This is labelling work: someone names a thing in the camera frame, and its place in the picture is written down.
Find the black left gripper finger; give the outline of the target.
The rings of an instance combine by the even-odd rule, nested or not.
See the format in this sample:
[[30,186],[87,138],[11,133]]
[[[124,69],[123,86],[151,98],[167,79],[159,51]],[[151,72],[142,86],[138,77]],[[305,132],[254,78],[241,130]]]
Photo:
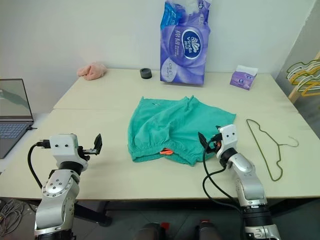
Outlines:
[[102,136],[99,133],[94,140],[94,154],[99,155],[103,146]]

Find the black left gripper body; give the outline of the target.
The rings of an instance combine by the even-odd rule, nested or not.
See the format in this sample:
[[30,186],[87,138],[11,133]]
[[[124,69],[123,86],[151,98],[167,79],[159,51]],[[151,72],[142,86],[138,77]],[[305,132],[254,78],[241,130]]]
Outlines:
[[90,155],[97,155],[98,150],[95,148],[94,149],[84,149],[83,146],[79,146],[77,148],[77,153],[81,159],[83,159],[85,161],[89,161]]

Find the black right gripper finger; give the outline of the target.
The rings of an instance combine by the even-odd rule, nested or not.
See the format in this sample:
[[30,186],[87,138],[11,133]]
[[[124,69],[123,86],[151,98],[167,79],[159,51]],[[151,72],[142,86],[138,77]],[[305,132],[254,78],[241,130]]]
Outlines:
[[204,150],[206,151],[208,148],[208,142],[206,137],[202,133],[198,132],[198,138],[199,138],[200,144],[203,146]]
[[214,140],[210,139],[207,142],[207,149],[205,150],[206,153],[216,153],[217,152],[217,144]]

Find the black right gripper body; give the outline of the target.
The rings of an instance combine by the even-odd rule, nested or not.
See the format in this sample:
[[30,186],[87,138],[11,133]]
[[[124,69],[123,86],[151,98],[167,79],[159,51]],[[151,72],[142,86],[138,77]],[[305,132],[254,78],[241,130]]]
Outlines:
[[216,135],[214,135],[211,139],[210,139],[210,143],[209,144],[213,144],[212,147],[208,147],[208,153],[217,153],[222,145],[222,134],[218,133]]

